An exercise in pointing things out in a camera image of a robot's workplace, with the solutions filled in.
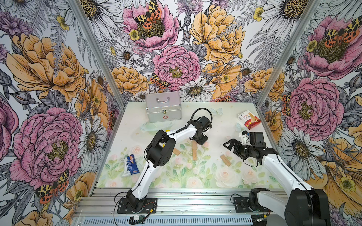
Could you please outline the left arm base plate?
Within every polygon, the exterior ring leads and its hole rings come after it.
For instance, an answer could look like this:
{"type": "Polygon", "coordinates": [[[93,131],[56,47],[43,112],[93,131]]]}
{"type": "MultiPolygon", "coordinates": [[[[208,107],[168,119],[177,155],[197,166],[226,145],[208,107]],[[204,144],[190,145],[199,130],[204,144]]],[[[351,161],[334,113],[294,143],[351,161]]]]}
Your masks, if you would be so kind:
{"type": "Polygon", "coordinates": [[[117,206],[117,214],[156,213],[157,202],[157,198],[144,198],[137,202],[131,202],[126,198],[122,198],[117,206]]]}

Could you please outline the wooden block diagonal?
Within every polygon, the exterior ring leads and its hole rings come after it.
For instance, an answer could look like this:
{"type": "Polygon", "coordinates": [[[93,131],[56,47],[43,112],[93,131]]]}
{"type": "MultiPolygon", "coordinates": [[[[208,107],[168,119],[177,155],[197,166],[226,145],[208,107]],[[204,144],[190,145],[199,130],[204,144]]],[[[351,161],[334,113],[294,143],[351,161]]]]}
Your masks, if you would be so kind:
{"type": "Polygon", "coordinates": [[[197,150],[193,150],[193,151],[192,151],[192,159],[193,159],[193,161],[197,161],[197,160],[198,160],[197,150]]]}

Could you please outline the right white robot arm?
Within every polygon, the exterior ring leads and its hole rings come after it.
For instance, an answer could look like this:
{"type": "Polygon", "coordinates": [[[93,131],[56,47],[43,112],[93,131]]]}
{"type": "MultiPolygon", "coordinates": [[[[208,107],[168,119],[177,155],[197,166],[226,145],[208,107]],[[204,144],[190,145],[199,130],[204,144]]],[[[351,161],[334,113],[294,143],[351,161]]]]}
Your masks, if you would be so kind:
{"type": "Polygon", "coordinates": [[[246,145],[235,139],[225,142],[223,146],[243,160],[255,158],[286,192],[287,197],[280,198],[265,188],[252,189],[248,197],[248,207],[252,211],[271,211],[282,217],[289,226],[331,225],[326,193],[304,182],[273,148],[266,147],[262,141],[246,145]]]}

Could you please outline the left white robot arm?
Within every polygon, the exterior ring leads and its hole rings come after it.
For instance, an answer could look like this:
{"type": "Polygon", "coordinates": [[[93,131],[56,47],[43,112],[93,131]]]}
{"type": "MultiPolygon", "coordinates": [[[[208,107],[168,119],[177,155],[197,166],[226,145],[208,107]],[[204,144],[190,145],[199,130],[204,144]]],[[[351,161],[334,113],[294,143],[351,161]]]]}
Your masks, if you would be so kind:
{"type": "Polygon", "coordinates": [[[171,159],[178,141],[189,138],[199,145],[203,145],[208,140],[205,132],[211,128],[212,124],[209,122],[194,121],[189,126],[178,130],[169,132],[159,130],[146,148],[146,164],[138,181],[125,197],[128,208],[133,212],[139,212],[143,208],[151,182],[161,167],[171,159]]]}

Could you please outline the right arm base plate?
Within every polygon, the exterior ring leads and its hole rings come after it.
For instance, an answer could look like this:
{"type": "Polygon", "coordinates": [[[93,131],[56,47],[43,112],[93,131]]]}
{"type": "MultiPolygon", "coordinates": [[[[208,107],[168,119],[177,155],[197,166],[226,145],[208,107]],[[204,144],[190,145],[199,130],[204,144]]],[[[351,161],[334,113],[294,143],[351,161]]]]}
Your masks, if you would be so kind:
{"type": "Polygon", "coordinates": [[[248,198],[232,197],[232,204],[236,213],[268,213],[269,210],[265,207],[257,208],[253,210],[248,203],[248,198]]]}

